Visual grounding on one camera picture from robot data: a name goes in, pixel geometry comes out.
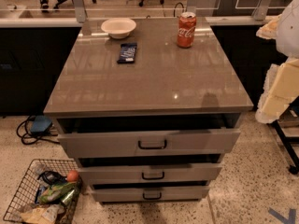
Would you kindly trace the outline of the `yellowish foam gripper finger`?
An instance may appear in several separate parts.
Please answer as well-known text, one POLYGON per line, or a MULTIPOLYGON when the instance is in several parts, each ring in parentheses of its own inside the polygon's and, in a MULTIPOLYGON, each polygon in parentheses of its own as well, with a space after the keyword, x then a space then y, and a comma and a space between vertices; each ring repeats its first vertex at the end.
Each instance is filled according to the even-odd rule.
POLYGON ((255 118, 260 123, 272 123, 298 96, 299 60, 288 59, 282 65, 272 64, 266 73, 255 118))

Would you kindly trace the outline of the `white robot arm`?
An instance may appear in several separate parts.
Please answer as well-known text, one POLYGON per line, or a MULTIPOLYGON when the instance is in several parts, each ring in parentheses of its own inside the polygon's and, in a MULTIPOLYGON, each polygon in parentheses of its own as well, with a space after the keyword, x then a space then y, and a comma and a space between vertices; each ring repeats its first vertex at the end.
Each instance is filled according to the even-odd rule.
POLYGON ((287 57, 281 65, 272 64, 268 69, 255 113, 260 123, 272 123, 299 97, 299 0, 292 0, 256 35, 275 39, 277 51, 287 57))

